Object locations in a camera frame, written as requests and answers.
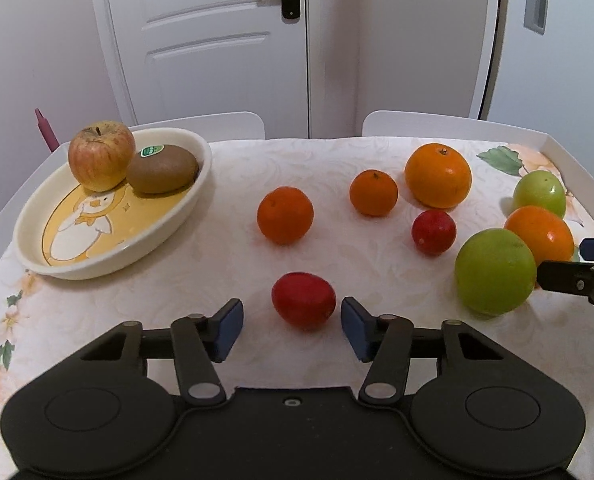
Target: door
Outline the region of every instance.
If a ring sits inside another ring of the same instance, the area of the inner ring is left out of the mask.
[[[483,118],[551,134],[594,177],[594,0],[508,0],[486,99]]]
[[[137,122],[251,111],[266,137],[308,137],[304,0],[109,0]]]

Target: green apple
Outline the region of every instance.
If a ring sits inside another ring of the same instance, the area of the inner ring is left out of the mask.
[[[493,228],[466,241],[455,261],[455,277],[465,306],[497,316],[526,301],[537,279],[537,266],[521,238]]]
[[[566,214],[566,192],[559,179],[545,170],[524,175],[514,188],[512,202],[515,209],[537,205],[563,218]]]

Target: mandarin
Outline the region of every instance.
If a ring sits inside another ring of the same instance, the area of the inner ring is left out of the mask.
[[[385,216],[397,203],[399,190],[387,173],[366,170],[354,178],[349,194],[350,202],[362,215]]]
[[[301,189],[282,186],[261,200],[257,225],[271,242],[289,245],[308,232],[314,216],[312,202]]]
[[[545,260],[567,262],[574,252],[573,235],[559,216],[542,207],[527,205],[513,212],[504,224],[532,251],[535,263]]]
[[[414,151],[406,163],[404,176],[413,196],[436,209],[461,203],[472,184],[470,166],[461,153],[436,142]]]

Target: white tablecloth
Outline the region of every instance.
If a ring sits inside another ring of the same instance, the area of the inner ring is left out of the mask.
[[[110,276],[86,282],[35,277],[24,273],[9,248],[0,262],[0,409],[27,381],[124,320],[168,327],[191,312],[211,315],[229,298],[241,298],[246,314],[230,356],[216,365],[229,392],[235,386],[339,385],[356,391],[367,365],[352,354],[338,310],[320,332],[300,333],[272,308],[275,280],[305,270],[328,280],[339,301],[354,296],[373,314],[399,314],[428,328],[462,319],[562,383],[587,417],[586,436],[570,471],[594,480],[594,307],[584,298],[542,290],[492,320],[459,305],[452,277],[455,256],[475,232],[503,225],[500,199],[512,195],[518,178],[477,158],[497,142],[445,142],[467,158],[474,184],[451,213],[457,241],[438,258],[414,250],[410,227],[421,209],[401,173],[425,141],[379,137],[213,144],[214,177],[189,221],[152,254]],[[387,218],[362,218],[348,200],[352,179],[371,168],[393,175],[400,187],[400,199]],[[311,230],[287,248],[267,242],[256,226],[258,204],[277,186],[299,187],[315,209]],[[584,212],[581,216],[594,234],[593,222]],[[411,383],[420,380],[420,370],[411,374]],[[170,363],[151,362],[149,375],[176,390]],[[13,471],[0,438],[0,480]]]

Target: kiwi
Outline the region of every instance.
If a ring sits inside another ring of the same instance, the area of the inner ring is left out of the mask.
[[[194,182],[198,172],[197,159],[188,150],[160,144],[135,153],[126,179],[138,193],[161,194]]]

